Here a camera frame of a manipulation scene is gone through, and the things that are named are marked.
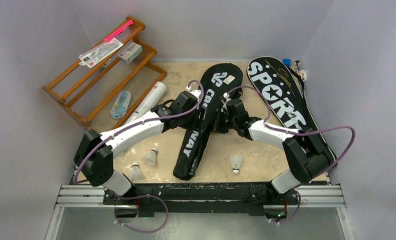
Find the black CROSSWAY racket bag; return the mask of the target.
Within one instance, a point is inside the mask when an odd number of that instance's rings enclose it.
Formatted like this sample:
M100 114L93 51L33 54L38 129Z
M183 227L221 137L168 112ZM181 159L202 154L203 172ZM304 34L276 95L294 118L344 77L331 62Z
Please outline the black CROSSWAY racket bag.
M180 180L190 180L196 174L199 163L214 128L217 111L221 109L221 98L242 84L243 73L233 63L218 63L209 67L202 75L203 100L197 121L186 129L181 149L173 169Z

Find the white shuttlecock tube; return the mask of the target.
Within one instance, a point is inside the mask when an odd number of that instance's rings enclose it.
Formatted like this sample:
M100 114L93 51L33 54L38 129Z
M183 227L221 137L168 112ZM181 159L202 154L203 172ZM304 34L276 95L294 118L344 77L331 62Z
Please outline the white shuttlecock tube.
M126 120L124 124L127 125L128 123L140 118L145 113L150 111L151 108L154 107L158 103L158 101L163 97L166 91L167 91L167 86L164 83L158 81L152 87L149 93L145 96L145 98L141 101L141 103L138 105L138 107L134 110L134 112L130 115L130 117Z

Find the black SPORT racket bag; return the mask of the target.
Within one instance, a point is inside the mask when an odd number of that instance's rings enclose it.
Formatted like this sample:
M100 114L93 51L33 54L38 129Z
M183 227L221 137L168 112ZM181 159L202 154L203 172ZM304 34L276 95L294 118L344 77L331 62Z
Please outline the black SPORT racket bag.
M261 56L250 60L246 73L281 123L276 126L257 121L250 127L253 140L282 149L283 141L294 137L295 133L319 129L304 97L304 78L293 67L285 66L276 57Z

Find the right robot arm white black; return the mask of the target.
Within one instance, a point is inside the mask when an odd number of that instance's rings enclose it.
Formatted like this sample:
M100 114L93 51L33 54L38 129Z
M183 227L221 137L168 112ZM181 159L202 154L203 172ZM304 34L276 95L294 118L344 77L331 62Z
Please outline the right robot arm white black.
M240 99L231 99L217 110L214 131L236 133L248 140L272 145L282 150L288 168L270 181L266 190L267 199L277 204L286 197L286 192L306 184L322 174L334 162L332 152L312 128L290 129L272 125L259 117L251 117Z

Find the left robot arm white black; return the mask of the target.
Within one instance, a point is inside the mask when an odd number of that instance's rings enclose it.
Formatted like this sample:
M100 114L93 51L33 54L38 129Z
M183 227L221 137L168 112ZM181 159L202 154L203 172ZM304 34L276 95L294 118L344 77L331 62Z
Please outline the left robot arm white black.
M130 204L135 198L133 183L114 169L113 159L151 136L192 124L202 100L202 90L186 90L170 106L157 105L119 128L102 133L86 131L74 157L77 169L73 182L79 184L78 175L83 174L92 186L103 186L115 193L116 199L122 204Z

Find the light blue blister pack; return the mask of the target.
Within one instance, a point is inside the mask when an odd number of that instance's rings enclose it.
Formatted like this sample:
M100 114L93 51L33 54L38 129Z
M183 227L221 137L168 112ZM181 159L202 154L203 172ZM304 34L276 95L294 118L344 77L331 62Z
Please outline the light blue blister pack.
M127 113L128 106L131 100L131 92L122 91L117 96L113 107L111 108L110 115L113 119L120 119Z

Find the right white shuttlecock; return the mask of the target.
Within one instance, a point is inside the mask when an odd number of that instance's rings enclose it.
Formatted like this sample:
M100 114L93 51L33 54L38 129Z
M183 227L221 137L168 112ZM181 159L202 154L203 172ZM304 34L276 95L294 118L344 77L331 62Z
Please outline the right white shuttlecock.
M232 165L233 174L237 175L240 171L240 166L243 162L243 157L239 155L232 155L229 157L230 163Z

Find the white shuttlecock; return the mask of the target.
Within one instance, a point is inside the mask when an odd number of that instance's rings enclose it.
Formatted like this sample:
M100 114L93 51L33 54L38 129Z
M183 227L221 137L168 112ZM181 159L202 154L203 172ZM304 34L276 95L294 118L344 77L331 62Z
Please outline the white shuttlecock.
M229 157L230 163L232 165L233 174L237 175L240 171L240 166L243 162L243 157L239 155L232 155Z
M137 181L137 180L143 180L145 179L145 176L142 172L142 170L139 167L139 164L137 162L134 162L131 165L130 173L129 173L129 178L131 181Z
M156 157L158 154L158 150L156 148L152 148L149 153L147 153L143 158L143 162L149 166L155 166Z

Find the left white shuttlecock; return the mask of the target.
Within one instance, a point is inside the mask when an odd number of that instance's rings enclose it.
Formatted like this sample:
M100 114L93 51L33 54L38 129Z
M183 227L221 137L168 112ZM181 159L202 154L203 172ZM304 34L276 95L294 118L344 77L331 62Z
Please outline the left white shuttlecock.
M156 148L152 148L149 153L147 153L143 158L143 162L149 166L155 166L156 157L158 154L158 150Z

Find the small teal white box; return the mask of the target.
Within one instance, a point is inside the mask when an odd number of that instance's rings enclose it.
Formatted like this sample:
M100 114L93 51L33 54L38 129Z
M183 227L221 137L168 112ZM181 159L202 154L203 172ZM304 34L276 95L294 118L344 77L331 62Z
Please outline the small teal white box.
M124 63L131 63L136 57L142 53L142 45L135 42L128 45L119 55L119 59Z

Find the blue white small object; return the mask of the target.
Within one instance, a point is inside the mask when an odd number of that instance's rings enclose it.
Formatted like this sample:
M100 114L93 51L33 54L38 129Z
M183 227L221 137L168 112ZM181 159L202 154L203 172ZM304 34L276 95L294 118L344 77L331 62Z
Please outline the blue white small object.
M283 59L283 64L290 68L297 67L298 63L299 63L299 60L293 60L293 59L289 59L289 58Z

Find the wooden rack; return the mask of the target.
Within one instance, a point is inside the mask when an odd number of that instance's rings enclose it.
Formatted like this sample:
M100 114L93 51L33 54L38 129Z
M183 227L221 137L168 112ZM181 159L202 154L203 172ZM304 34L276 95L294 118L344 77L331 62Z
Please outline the wooden rack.
M128 16L116 29L128 20L133 20L133 24L117 35L124 45L116 52L92 68L79 65L80 60L76 59L43 86L43 90L86 130L103 132L123 125L152 87L167 74L151 61L157 50L139 38L145 30L142 21ZM132 42L142 45L142 53L126 64L118 55ZM122 91L131 92L132 97L125 116L114 119L110 111Z

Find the flat packaged item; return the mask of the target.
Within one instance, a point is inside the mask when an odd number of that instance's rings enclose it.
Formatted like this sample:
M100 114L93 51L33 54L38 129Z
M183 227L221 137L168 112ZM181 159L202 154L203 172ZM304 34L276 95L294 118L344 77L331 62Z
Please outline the flat packaged item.
M121 48L124 44L120 42L118 39L113 38L110 41L106 41L101 43L100 45L94 47L88 52L81 54L78 59L80 60L80 66L87 66L88 68L92 68L103 59L116 52L119 48Z

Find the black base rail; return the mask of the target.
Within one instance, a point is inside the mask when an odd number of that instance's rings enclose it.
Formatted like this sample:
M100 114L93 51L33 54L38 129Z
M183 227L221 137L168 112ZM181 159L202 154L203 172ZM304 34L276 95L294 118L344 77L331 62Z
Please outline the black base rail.
M284 216L299 202L295 190L273 192L270 182L137 183L123 198L105 190L104 205L137 206L140 217L155 213L241 213Z

